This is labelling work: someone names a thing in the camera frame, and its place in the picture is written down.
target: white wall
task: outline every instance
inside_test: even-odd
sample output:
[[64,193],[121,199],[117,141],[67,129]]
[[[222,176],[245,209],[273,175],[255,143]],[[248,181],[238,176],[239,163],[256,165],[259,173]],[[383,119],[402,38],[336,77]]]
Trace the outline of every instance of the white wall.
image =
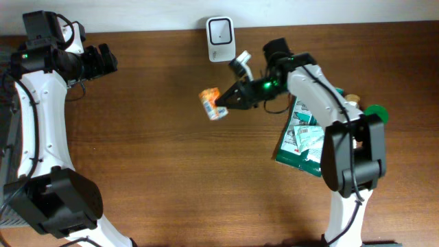
[[48,10],[87,32],[187,30],[226,15],[235,27],[439,19],[438,0],[0,0],[0,35],[24,34],[22,13]]

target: green round object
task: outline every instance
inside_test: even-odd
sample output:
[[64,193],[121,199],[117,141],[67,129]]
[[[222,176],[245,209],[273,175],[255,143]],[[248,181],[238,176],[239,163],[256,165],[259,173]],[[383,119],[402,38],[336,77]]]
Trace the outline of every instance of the green round object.
[[389,122],[389,113],[383,106],[372,105],[364,111],[365,115],[372,115],[374,113],[377,114],[379,118],[381,118],[384,124],[387,124],[387,122]]

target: wooden table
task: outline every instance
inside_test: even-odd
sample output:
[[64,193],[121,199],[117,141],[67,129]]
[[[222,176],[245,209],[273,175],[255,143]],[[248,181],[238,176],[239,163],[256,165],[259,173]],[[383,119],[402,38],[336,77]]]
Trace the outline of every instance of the wooden table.
[[[439,22],[235,30],[254,73],[262,46],[286,37],[333,85],[388,109],[387,166],[364,219],[364,241],[439,246]],[[262,246],[319,239],[329,220],[323,179],[271,157],[287,115],[232,110],[209,121],[198,93],[234,75],[209,62],[204,30],[89,34],[119,71],[66,103],[70,155],[99,186],[104,213],[140,246]],[[23,37],[4,38],[17,45]],[[81,93],[77,87],[68,97]],[[270,102],[282,108],[286,98]],[[13,246],[66,242],[30,228],[2,231]]]

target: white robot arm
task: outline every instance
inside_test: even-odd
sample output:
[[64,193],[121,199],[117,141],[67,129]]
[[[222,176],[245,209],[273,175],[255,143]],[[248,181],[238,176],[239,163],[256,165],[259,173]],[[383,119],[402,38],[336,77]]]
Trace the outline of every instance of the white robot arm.
[[[332,193],[329,226],[322,245],[361,246],[366,203],[378,178],[385,174],[383,123],[378,116],[365,116],[351,106],[328,82],[315,60],[309,54],[292,54],[285,39],[273,40],[263,50],[268,74],[259,80],[247,76],[251,71],[245,51],[238,58],[247,59],[229,64],[241,79],[215,104],[245,110],[281,93],[299,97],[325,129],[321,170]],[[353,149],[353,137],[363,141],[362,148]]]
[[[60,27],[58,18],[67,25]],[[40,234],[66,237],[81,246],[136,246],[103,214],[97,186],[75,172],[64,120],[68,88],[116,71],[116,58],[106,44],[99,46],[101,54],[94,47],[84,49],[85,31],[78,22],[44,11],[24,14],[23,20],[29,41],[12,55],[10,77],[16,81],[23,126],[17,176],[32,173],[32,179],[5,185],[5,198],[11,197],[9,205]]]

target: green package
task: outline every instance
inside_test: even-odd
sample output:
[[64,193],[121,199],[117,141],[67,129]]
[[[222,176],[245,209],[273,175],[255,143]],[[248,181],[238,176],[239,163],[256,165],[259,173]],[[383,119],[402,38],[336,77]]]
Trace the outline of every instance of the green package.
[[314,126],[316,124],[316,120],[305,104],[296,98],[292,104],[292,110],[279,145],[276,161],[320,177],[322,175],[320,163],[307,158],[309,150],[300,153],[296,133],[294,132],[294,126]]

